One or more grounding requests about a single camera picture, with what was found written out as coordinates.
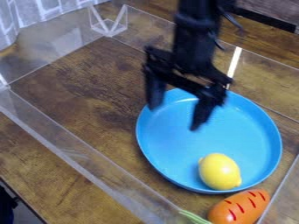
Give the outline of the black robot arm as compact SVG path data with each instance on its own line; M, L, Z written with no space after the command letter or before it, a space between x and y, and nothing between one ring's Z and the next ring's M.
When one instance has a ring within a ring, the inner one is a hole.
M231 16L237 0L180 0L174 16L172 50L144 48L143 64L146 100L150 109L164 101L166 86L172 85L198 98L191 119L196 130L210 119L213 110L227 98L233 79L213 65L215 50L221 48L221 20L234 25Z

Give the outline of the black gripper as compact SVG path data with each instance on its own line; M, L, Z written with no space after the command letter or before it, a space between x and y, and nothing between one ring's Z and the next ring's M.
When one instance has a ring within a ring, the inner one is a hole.
M195 131L208 120L213 110L222 106L226 97L226 86L233 79L213 65L202 69L187 69L172 62L172 54L148 46L143 64L146 99L148 108L156 109L164 101L166 86L172 85L198 96L191 119L191 131Z

